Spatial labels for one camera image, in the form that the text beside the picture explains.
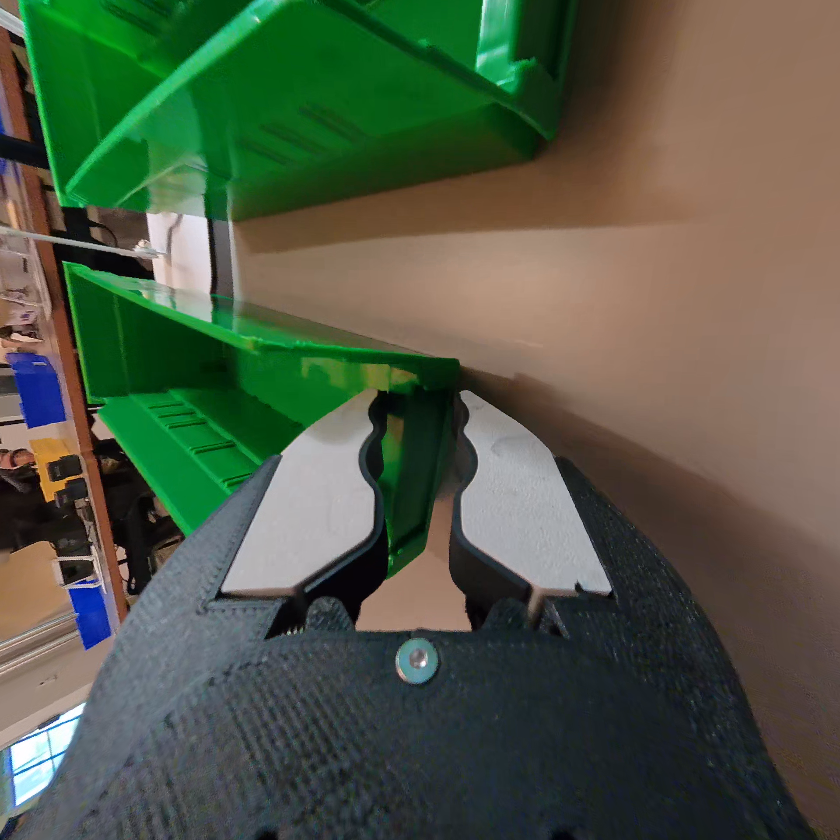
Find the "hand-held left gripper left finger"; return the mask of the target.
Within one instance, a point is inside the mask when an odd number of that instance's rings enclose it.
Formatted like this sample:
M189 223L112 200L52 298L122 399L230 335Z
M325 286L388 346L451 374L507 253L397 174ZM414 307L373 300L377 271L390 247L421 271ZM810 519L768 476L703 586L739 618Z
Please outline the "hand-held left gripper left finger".
M339 581L367 596L384 580L382 393L321 417L280 454L222 583L225 596L316 596Z

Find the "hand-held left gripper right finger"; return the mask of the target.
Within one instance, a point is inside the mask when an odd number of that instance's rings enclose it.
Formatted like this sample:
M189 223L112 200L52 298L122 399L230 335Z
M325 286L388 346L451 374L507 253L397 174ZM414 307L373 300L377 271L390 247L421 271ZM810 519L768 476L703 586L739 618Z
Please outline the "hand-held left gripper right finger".
M536 623L549 599L613 596L613 583L551 449L471 391L457 395L458 486L449 572L472 623L511 600Z

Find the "green plastic storage bin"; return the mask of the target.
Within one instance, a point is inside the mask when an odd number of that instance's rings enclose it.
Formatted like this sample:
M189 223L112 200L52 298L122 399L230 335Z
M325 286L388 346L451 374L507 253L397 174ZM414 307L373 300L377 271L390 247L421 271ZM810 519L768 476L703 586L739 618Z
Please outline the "green plastic storage bin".
M459 362L285 312L66 262L88 403L189 536L270 456L387 394L388 575L426 548Z
M19 2L64 205L234 222L529 161L577 2Z

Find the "grey desk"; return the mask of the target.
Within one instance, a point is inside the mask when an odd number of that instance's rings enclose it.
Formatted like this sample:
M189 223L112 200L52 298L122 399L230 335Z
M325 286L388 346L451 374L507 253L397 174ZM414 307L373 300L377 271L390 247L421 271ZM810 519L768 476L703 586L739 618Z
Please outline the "grey desk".
M684 577L838 838L838 2L581 2L535 161L213 231L220 294L458 358Z

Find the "blue plastic bin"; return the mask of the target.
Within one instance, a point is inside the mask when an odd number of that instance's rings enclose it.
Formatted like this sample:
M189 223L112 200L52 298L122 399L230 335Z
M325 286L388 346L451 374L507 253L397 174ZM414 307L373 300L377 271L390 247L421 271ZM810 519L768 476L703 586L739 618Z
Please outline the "blue plastic bin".
M66 421L67 415L56 371L49 358L39 353L7 354L13 371L19 403L27 428Z
M109 639L112 629L102 587L98 584L72 586L67 593L83 648L90 650Z

